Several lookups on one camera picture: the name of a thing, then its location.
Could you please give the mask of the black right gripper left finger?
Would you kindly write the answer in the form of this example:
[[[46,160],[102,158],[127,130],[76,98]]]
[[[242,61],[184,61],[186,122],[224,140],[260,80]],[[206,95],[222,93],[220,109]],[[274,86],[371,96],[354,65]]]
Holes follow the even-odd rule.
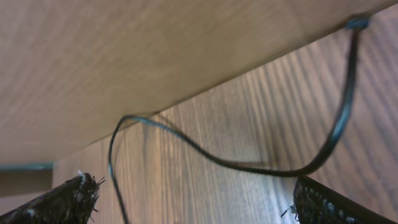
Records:
[[[87,224],[104,178],[80,172],[58,187],[1,215],[1,224]]]

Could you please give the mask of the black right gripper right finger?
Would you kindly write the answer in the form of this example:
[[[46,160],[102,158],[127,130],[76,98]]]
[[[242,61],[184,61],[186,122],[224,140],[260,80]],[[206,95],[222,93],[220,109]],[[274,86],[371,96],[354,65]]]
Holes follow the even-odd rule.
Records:
[[[397,224],[307,176],[299,177],[294,204],[282,213],[299,224]]]

